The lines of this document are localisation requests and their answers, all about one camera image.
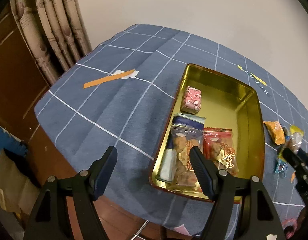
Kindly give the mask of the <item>navy and mint snack pack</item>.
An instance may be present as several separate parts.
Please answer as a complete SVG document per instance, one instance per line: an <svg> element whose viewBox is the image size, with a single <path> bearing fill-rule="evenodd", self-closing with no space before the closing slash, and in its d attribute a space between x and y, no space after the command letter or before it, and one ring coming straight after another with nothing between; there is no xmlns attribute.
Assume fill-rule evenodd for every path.
<svg viewBox="0 0 308 240"><path fill-rule="evenodd" d="M190 150L203 150L205 118L177 113L173 116L157 178L163 182L195 187L197 178L190 163Z"/></svg>

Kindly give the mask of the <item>pink ribbon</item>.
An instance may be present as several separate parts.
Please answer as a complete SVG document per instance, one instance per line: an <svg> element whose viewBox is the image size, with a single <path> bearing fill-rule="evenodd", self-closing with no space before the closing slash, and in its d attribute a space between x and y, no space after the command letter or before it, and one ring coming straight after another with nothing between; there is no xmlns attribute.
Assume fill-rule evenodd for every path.
<svg viewBox="0 0 308 240"><path fill-rule="evenodd" d="M297 220L294 218L286 219L282 222L284 235L286 239L290 239L297 230Z"/></svg>

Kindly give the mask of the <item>red snack packet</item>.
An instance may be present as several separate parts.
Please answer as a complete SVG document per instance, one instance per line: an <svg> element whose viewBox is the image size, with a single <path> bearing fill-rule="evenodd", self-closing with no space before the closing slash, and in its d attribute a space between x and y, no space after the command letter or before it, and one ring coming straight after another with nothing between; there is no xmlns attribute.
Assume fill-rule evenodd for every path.
<svg viewBox="0 0 308 240"><path fill-rule="evenodd" d="M231 175L238 175L233 132L226 128L205 127L203 129L203 154L219 170L226 170Z"/></svg>

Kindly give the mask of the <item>light blue salty candy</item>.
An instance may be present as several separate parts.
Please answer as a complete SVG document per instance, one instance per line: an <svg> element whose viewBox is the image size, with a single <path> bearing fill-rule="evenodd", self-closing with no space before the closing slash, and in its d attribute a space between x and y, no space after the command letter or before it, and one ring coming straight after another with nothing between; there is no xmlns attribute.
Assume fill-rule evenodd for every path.
<svg viewBox="0 0 308 240"><path fill-rule="evenodd" d="M280 152L277 155L274 173L285 178L287 169L288 169L288 162L283 158L283 154Z"/></svg>

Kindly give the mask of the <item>beige patterned curtain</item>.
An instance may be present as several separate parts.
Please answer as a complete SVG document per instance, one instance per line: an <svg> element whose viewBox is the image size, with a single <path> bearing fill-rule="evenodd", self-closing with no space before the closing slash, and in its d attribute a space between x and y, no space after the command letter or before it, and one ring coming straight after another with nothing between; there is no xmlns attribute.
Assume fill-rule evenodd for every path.
<svg viewBox="0 0 308 240"><path fill-rule="evenodd" d="M91 52L77 0L10 0L19 31L49 84Z"/></svg>

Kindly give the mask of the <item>heart label on cloth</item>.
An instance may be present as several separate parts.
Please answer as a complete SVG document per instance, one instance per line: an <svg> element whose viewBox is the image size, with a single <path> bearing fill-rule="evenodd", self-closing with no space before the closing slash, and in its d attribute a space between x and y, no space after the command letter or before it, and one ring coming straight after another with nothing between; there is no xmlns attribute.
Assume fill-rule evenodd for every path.
<svg viewBox="0 0 308 240"><path fill-rule="evenodd" d="M262 79L260 79L259 77L257 77L256 75L254 75L253 73L251 73L250 71L248 71L247 69L243 68L240 65L237 65L237 67L245 72L247 74L247 76L253 80L258 86L259 88L268 96L271 97L269 91L268 91L268 87L267 87L267 83L265 81L263 81Z"/></svg>

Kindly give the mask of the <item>blue checked tablecloth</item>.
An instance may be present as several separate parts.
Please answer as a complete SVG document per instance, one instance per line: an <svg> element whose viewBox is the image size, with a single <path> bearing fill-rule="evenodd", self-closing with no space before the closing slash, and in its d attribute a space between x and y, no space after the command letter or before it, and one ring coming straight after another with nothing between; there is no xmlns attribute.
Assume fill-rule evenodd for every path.
<svg viewBox="0 0 308 240"><path fill-rule="evenodd" d="M219 43L149 24L132 25L99 44L51 87L35 114L76 171L89 168L108 146L117 148L118 161L105 191L115 204L153 223L198 235L212 205L149 183L149 166L188 63L251 85L262 117L302 129L302 149L308 152L308 111L273 75ZM271 97L237 65L265 81ZM84 83L132 69L136 71L130 77L83 89Z"/></svg>

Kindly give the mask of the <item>orange tape strip left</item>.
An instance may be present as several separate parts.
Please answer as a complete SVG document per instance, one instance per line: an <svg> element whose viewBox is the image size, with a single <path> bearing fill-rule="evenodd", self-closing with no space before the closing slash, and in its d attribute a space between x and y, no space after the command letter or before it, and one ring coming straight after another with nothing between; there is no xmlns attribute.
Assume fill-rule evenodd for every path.
<svg viewBox="0 0 308 240"><path fill-rule="evenodd" d="M102 77L100 79L96 79L96 80L84 83L83 89L98 86L102 83L110 82L110 81L113 81L113 80L122 79L123 77L130 77L135 71L136 71L135 69L132 69L132 70L129 70L129 71L126 71L126 72L113 74L113 75L110 75L110 76L107 76L107 77Z"/></svg>

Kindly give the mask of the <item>yellow candy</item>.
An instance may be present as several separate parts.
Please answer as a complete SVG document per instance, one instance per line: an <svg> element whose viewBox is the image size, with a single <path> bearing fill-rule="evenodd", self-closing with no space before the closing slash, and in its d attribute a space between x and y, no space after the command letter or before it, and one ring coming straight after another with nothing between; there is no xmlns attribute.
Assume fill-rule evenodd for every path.
<svg viewBox="0 0 308 240"><path fill-rule="evenodd" d="M300 147L303 142L303 137L303 130L301 130L295 125L290 126L290 136L289 140L287 141L287 146L293 153L298 153L298 151L300 150Z"/></svg>

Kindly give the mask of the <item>clear fried twist snack bag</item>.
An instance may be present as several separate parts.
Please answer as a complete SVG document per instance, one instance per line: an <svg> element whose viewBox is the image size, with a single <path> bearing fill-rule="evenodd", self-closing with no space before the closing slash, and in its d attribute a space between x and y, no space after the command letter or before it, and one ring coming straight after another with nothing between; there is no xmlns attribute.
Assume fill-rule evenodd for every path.
<svg viewBox="0 0 308 240"><path fill-rule="evenodd" d="M173 150L176 151L176 168L173 188L179 192L200 192L201 187L190 162L190 150L203 151L203 131L191 126L173 124L170 129Z"/></svg>

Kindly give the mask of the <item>orange tape strip right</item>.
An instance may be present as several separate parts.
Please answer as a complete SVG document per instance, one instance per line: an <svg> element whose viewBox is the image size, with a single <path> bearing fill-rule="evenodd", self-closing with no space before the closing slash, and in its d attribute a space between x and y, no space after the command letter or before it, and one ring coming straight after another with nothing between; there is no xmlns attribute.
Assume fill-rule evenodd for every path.
<svg viewBox="0 0 308 240"><path fill-rule="evenodd" d="M296 172L294 171L293 174L292 174L292 176L291 176L291 180L290 180L291 183L294 182L295 177L296 177Z"/></svg>

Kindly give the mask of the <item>orange snack packet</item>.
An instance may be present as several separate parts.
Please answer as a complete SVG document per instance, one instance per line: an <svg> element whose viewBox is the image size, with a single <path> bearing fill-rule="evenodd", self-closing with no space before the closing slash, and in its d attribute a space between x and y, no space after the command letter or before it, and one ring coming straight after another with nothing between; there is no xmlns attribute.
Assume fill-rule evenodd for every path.
<svg viewBox="0 0 308 240"><path fill-rule="evenodd" d="M285 144L285 133L279 121L264 121L263 124L266 126L272 141L276 145Z"/></svg>

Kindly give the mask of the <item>orange tape strip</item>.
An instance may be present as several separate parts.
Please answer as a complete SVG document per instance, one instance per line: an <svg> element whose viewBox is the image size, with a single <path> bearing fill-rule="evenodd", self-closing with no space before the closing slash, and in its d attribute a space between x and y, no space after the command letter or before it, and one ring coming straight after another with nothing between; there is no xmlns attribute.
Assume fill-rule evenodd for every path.
<svg viewBox="0 0 308 240"><path fill-rule="evenodd" d="M136 71L135 69L132 69L132 70L129 70L129 71L126 71L126 72L113 74L113 75L110 75L110 76L107 76L107 77L102 77L100 79L96 79L96 80L84 83L83 89L98 86L102 83L110 82L110 81L113 81L113 80L122 79L123 77L130 77L135 71Z"/></svg>
<svg viewBox="0 0 308 240"><path fill-rule="evenodd" d="M296 172L294 171L293 174L292 174L292 176L291 176L291 180L290 180L291 183L294 182L295 177L296 177Z"/></svg>

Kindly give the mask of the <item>pink patterned candy block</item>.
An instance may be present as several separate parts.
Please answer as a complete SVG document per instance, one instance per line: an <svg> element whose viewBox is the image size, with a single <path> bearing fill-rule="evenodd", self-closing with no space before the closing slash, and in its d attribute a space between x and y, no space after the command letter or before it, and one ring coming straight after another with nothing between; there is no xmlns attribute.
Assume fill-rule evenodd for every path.
<svg viewBox="0 0 308 240"><path fill-rule="evenodd" d="M180 110L185 113L197 114L201 109L201 90L188 86L183 94Z"/></svg>

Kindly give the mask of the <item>blue ended dark candy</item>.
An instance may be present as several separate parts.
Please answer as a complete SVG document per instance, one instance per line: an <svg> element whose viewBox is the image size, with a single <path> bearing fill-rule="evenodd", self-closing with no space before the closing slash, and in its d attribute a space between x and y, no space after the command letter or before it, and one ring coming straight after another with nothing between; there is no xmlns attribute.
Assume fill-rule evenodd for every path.
<svg viewBox="0 0 308 240"><path fill-rule="evenodd" d="M282 129L283 129L283 132L284 132L285 141L288 142L290 140L290 137L291 137L290 130L286 126L282 126Z"/></svg>

